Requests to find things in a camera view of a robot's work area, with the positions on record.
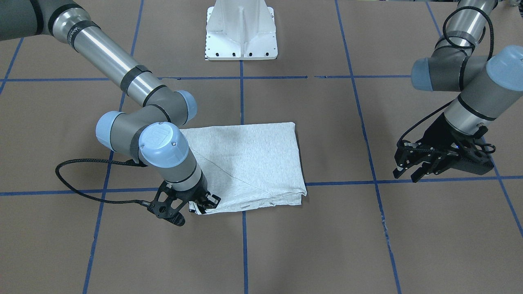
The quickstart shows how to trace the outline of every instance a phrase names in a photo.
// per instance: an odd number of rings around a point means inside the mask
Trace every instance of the white mounting base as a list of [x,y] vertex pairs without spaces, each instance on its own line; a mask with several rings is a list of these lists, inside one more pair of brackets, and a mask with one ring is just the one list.
[[206,60],[278,56],[274,10],[265,0],[217,0],[207,9]]

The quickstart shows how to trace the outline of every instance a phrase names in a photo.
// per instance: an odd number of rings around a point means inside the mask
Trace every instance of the folded cloth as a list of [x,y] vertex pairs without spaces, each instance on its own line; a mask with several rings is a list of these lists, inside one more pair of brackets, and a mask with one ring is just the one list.
[[[206,213],[300,205],[307,195],[293,122],[185,129],[181,132],[222,200]],[[194,202],[189,209],[201,214]]]

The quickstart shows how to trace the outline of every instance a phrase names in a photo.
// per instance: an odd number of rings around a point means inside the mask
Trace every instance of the robotic arm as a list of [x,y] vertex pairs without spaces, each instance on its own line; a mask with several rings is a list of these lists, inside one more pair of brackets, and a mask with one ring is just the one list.
[[[449,168],[483,175],[494,167],[490,154],[495,146],[481,138],[487,126],[523,96],[523,47],[507,46],[492,57],[493,29],[488,14],[496,4],[497,0],[461,0],[445,21],[444,36],[432,56],[414,63],[411,77],[415,88],[461,93],[401,136],[394,156],[395,178],[420,163],[422,166],[411,175],[413,182]],[[471,56],[483,38],[486,21],[491,35],[489,56]],[[420,140],[403,140],[443,109]]]
[[[178,129],[197,112],[194,97],[171,91],[150,70],[111,40],[87,11],[71,0],[0,1],[0,41],[33,35],[52,35],[69,44],[143,108],[125,114],[110,111],[96,126],[106,147],[152,165],[165,179],[153,201],[140,204],[175,225],[185,223],[180,209],[194,201],[200,209],[215,208],[220,198],[207,190],[207,180]],[[161,193],[168,195],[159,201]],[[172,208],[176,200],[182,203]]]

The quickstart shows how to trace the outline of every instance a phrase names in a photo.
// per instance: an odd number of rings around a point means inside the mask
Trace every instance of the towel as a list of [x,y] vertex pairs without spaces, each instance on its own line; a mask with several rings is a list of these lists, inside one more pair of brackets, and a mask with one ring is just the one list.
[[[284,122],[181,130],[209,192],[221,198],[206,213],[300,205],[307,190],[294,126]],[[189,209],[201,214],[194,202]]]

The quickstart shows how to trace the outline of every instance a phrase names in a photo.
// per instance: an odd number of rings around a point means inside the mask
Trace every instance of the light blue joint cap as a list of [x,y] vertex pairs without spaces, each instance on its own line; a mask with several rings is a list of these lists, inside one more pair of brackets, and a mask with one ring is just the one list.
[[415,89],[422,91],[433,91],[428,70],[428,58],[416,60],[412,66],[411,82]]
[[184,97],[185,103],[187,104],[187,120],[185,121],[185,123],[187,123],[196,116],[196,113],[198,112],[198,105],[196,104],[196,100],[191,93],[184,90],[178,90],[176,92],[180,93]]
[[487,74],[503,88],[523,91],[523,47],[505,47],[487,62]]
[[143,130],[138,139],[143,158],[150,164],[170,168],[182,163],[189,154],[189,143],[177,126],[155,122]]
[[96,124],[96,138],[103,146],[114,149],[111,146],[111,128],[117,116],[122,114],[120,111],[110,111],[100,117]]

